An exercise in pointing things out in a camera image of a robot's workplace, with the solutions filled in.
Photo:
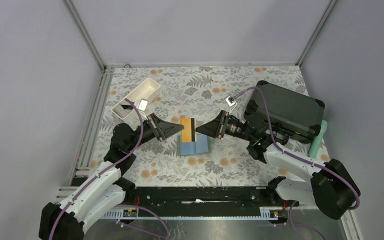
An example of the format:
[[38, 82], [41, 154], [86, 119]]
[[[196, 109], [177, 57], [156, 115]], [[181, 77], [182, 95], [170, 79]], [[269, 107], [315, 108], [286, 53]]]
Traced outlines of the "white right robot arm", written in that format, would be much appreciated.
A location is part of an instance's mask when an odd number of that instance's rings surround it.
[[248, 154], [255, 160], [283, 168], [299, 181], [278, 177], [276, 186], [267, 191], [273, 206], [297, 201], [317, 207], [327, 217], [338, 220], [348, 210], [360, 205], [361, 192], [345, 166], [337, 159], [328, 162], [289, 151], [275, 139], [272, 127], [261, 116], [245, 122], [222, 110], [218, 116], [198, 126], [196, 132], [221, 139], [225, 135], [248, 141]]

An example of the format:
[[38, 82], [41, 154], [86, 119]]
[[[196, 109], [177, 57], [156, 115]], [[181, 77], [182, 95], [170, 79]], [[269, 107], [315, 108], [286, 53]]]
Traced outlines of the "green card holder wallet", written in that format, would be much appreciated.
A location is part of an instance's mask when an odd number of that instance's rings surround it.
[[177, 156], [197, 156], [212, 152], [214, 140], [204, 134], [197, 134], [197, 140], [192, 142], [182, 142], [181, 136], [177, 138]]

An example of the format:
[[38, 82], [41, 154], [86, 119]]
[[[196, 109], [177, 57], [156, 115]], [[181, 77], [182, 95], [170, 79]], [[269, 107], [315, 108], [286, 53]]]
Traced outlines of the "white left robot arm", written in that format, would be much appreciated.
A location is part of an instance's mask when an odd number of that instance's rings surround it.
[[116, 125], [103, 162], [68, 197], [49, 202], [41, 212], [38, 236], [41, 240], [81, 240], [87, 230], [111, 208], [128, 206], [137, 200], [135, 184], [123, 175], [136, 159], [142, 144], [176, 135], [184, 129], [177, 123], [150, 114], [133, 130], [127, 123]]

